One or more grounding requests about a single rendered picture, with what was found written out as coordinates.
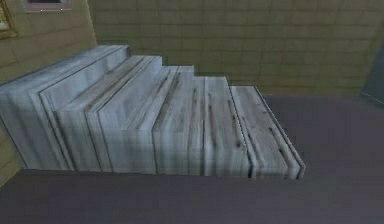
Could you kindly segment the pale wooden stepped cabinet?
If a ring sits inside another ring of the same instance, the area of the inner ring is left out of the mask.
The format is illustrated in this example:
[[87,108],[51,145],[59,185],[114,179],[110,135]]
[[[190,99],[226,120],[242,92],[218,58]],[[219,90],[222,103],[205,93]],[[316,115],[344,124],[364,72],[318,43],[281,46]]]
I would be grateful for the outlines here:
[[300,179],[306,166],[255,86],[101,45],[0,84],[23,168]]

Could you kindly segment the pink framed window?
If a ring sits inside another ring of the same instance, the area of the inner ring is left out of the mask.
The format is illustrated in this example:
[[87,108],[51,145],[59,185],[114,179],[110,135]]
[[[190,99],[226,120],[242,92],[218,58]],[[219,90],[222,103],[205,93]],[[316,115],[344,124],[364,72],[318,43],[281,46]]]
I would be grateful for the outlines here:
[[55,12],[72,9],[71,0],[20,0],[26,12]]

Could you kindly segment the dark grey door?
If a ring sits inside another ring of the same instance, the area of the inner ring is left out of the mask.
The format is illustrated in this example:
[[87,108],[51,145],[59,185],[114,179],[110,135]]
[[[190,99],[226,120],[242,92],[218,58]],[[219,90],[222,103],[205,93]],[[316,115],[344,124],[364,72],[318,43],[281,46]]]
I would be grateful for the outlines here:
[[379,48],[360,95],[384,106],[384,44]]

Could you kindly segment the gold framed picture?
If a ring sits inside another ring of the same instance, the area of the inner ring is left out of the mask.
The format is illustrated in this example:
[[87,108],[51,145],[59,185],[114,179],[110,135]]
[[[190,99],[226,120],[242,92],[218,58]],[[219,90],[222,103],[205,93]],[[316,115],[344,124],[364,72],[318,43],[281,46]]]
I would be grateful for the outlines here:
[[0,0],[0,40],[15,38],[18,32],[12,21],[11,13],[5,0]]

